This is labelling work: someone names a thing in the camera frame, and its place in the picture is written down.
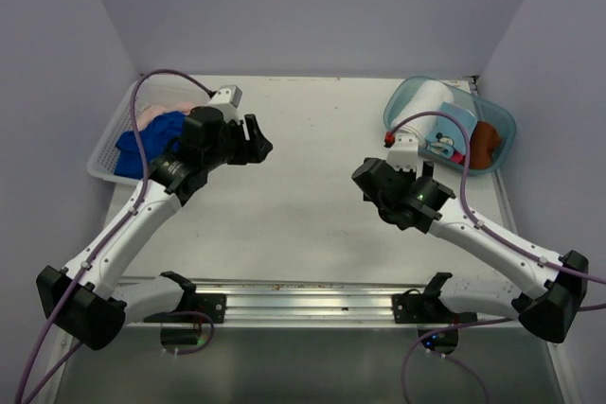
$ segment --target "robotic arm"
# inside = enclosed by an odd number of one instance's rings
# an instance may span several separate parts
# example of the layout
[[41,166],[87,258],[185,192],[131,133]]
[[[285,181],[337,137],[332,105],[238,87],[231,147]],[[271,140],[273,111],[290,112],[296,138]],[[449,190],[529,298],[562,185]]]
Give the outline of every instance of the robotic arm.
[[416,136],[398,133],[386,160],[366,158],[352,175],[365,201],[377,206],[383,221],[401,230],[413,227],[449,241],[493,267],[508,281],[466,279],[441,272],[423,294],[404,295],[405,306],[429,320],[462,312],[518,319],[534,335],[562,343],[586,294],[587,281],[547,268],[544,262],[587,272],[588,260],[575,251],[560,256],[492,221],[482,220],[492,231],[534,252],[541,260],[530,261],[489,237],[481,225],[468,219],[453,190],[433,179],[433,163],[419,166],[417,150]]
[[[196,108],[185,118],[177,151],[174,142],[150,165],[145,200],[134,209],[141,193],[140,182],[126,205],[93,242],[57,271],[46,267],[36,279],[46,317],[63,293],[84,269],[71,297],[55,324],[99,350],[120,329],[160,312],[196,309],[195,285],[174,272],[164,272],[148,283],[116,290],[118,280],[153,233],[184,206],[216,167],[261,163],[273,149],[263,136],[254,115],[240,120],[241,90],[222,87],[207,106]],[[124,216],[131,212],[126,222]],[[112,238],[90,263],[90,252],[107,236]]]

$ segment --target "blue plastic basket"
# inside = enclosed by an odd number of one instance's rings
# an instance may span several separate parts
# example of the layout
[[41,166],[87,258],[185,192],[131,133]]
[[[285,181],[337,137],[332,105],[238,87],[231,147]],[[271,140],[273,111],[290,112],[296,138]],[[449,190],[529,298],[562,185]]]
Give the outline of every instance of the blue plastic basket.
[[[404,109],[408,101],[410,101],[413,95],[417,92],[421,84],[427,80],[435,79],[426,78],[424,76],[415,76],[400,84],[400,87],[398,87],[396,92],[394,92],[394,95],[392,95],[389,99],[383,113],[383,122],[388,130],[391,129],[391,123],[398,116],[398,114],[401,113],[402,109]],[[515,137],[516,132],[515,120],[511,114],[501,106],[498,106],[483,98],[468,94],[467,92],[463,92],[462,90],[448,84],[446,84],[446,86],[453,93],[455,105],[469,109],[475,114],[478,120],[483,120],[490,123],[499,132],[499,135],[501,136],[501,145],[492,154],[492,166],[481,170],[470,169],[470,175],[482,175],[493,172],[503,164],[508,156],[509,150],[511,149],[511,144],[513,143],[513,138]],[[444,166],[459,169],[461,171],[463,170],[463,166],[453,163],[452,161],[432,153],[427,149],[419,149],[419,153],[424,157],[430,158],[432,161],[443,164]]]

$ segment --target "table surface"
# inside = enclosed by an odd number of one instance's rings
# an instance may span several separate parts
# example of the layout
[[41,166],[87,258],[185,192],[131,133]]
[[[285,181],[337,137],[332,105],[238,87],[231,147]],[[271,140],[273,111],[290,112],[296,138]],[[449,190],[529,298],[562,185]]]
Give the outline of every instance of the table surface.
[[[450,243],[382,222],[351,181],[365,157],[386,155],[383,109],[401,79],[196,78],[238,85],[241,114],[257,115],[274,151],[261,165],[214,170],[125,276],[172,270],[191,279],[401,284],[436,272],[502,277]],[[452,84],[469,91],[465,81]],[[459,172],[436,165],[434,178],[458,193]],[[467,194],[502,224],[497,189],[491,175],[471,177]],[[133,190],[116,185],[107,220]]]

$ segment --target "rolled white towel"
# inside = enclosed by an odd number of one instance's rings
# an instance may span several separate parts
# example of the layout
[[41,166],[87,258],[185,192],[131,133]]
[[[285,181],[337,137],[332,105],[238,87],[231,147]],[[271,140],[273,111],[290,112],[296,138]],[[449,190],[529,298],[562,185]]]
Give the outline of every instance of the rolled white towel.
[[[453,101],[455,101],[455,97],[445,84],[438,80],[427,80],[421,84],[417,92],[406,104],[406,107],[391,122],[391,128],[394,128],[411,115],[425,111],[439,111],[442,103],[452,103]],[[419,140],[419,145],[425,148],[425,136],[434,128],[436,122],[437,119],[435,116],[426,115],[408,122],[398,129],[398,131],[414,134]]]

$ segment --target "blue cloth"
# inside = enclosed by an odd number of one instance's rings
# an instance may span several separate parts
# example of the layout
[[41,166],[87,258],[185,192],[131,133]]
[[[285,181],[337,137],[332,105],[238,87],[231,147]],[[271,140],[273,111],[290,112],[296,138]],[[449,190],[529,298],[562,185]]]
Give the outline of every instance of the blue cloth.
[[[473,130],[477,125],[477,118],[467,109],[460,108],[451,103],[442,103],[440,111],[450,114],[456,118],[465,128],[465,131],[472,138]],[[448,118],[438,117],[434,129],[425,136],[427,149],[433,153],[451,158],[455,151],[465,155],[465,139],[459,128]]]
[[[147,155],[148,163],[164,151],[170,139],[181,135],[186,116],[179,112],[157,116],[145,130],[141,132],[141,142]],[[114,174],[131,179],[143,178],[141,155],[136,147],[134,132],[124,132],[116,142],[120,157],[116,163]]]

